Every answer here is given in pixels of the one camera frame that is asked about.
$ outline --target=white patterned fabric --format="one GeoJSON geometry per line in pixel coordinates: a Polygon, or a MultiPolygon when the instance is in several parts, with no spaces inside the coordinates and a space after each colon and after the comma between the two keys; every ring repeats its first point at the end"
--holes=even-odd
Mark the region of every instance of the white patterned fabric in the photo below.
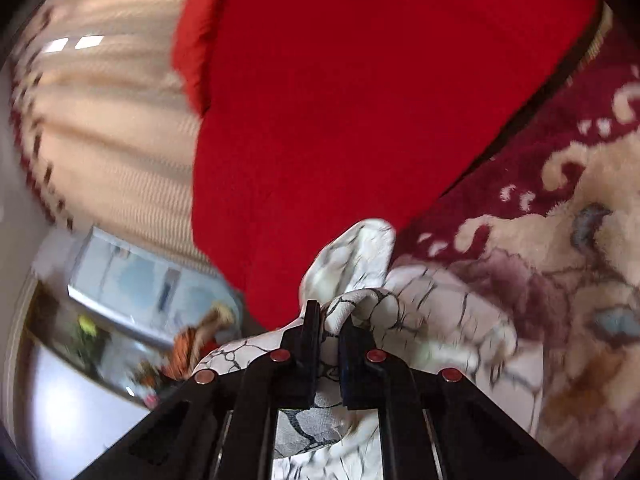
{"type": "MultiPolygon", "coordinates": [[[[407,265],[386,274],[393,243],[394,231],[386,222],[360,222],[324,248],[305,275],[301,304],[324,303],[318,391],[310,410],[278,414],[275,455],[280,458],[274,461],[274,478],[382,477],[376,413],[348,412],[340,403],[337,343],[349,316],[372,332],[379,348],[412,368],[459,368],[534,433],[542,398],[542,345],[518,340],[504,313],[439,266],[407,265]],[[334,298],[324,301],[327,295],[334,298]]],[[[276,332],[220,347],[196,371],[245,368],[277,348],[282,332],[302,323],[303,314],[276,332]]]]}

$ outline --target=red fabric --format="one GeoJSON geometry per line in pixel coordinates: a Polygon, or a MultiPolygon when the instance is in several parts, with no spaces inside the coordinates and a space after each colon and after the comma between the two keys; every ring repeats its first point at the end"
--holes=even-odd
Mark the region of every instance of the red fabric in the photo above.
{"type": "Polygon", "coordinates": [[[209,341],[206,345],[202,347],[202,350],[200,350],[200,358],[201,359],[205,358],[207,355],[213,352],[216,348],[220,348],[220,345],[216,341],[216,338],[213,338],[211,341],[209,341]]]}
{"type": "MultiPolygon", "coordinates": [[[[616,25],[607,35],[596,59],[583,72],[574,76],[570,87],[565,87],[547,102],[527,127],[514,136],[493,160],[482,164],[398,233],[393,260],[400,256],[411,256],[417,260],[438,261],[444,266],[465,260],[472,262],[481,258],[485,252],[490,228],[481,225],[468,250],[459,252],[453,240],[467,219],[483,215],[504,219],[520,218],[526,214],[546,217],[558,204],[570,201],[584,168],[574,162],[563,164],[562,174],[567,183],[554,190],[545,189],[541,178],[542,168],[553,153],[562,152],[572,142],[585,146],[615,142],[626,136],[633,127],[640,125],[637,117],[631,124],[619,124],[615,118],[610,118],[612,96],[623,85],[638,80],[630,70],[630,67],[638,64],[638,48],[620,25],[616,25]],[[610,132],[606,135],[600,133],[598,118],[609,121],[610,132]],[[582,133],[578,124],[585,119],[590,122],[587,130],[582,133]],[[520,196],[524,192],[535,197],[526,210],[520,203],[520,196]],[[431,236],[421,239],[422,233],[431,233],[431,236]],[[437,254],[429,255],[429,248],[434,241],[447,245],[437,254]]],[[[473,281],[469,276],[463,277],[465,281],[473,281]]],[[[508,286],[507,281],[503,279],[495,288],[501,292],[513,289],[508,286]]],[[[494,293],[495,291],[488,294],[481,291],[482,295],[491,299],[494,293]]],[[[522,294],[522,290],[518,290],[516,295],[518,300],[527,299],[527,294],[522,294]]],[[[498,300],[494,304],[504,305],[505,302],[498,300]]],[[[535,333],[528,332],[530,327],[518,325],[518,314],[525,310],[520,306],[514,309],[515,314],[510,312],[510,315],[516,316],[514,322],[518,334],[539,340],[540,337],[535,333]]],[[[545,317],[545,313],[541,307],[539,310],[541,319],[545,317]]]]}
{"type": "Polygon", "coordinates": [[[186,0],[174,34],[172,66],[182,75],[189,104],[200,116],[209,107],[207,61],[222,0],[186,0]]]}
{"type": "Polygon", "coordinates": [[[553,72],[596,0],[227,0],[193,231],[268,329],[317,252],[404,227],[553,72]]]}

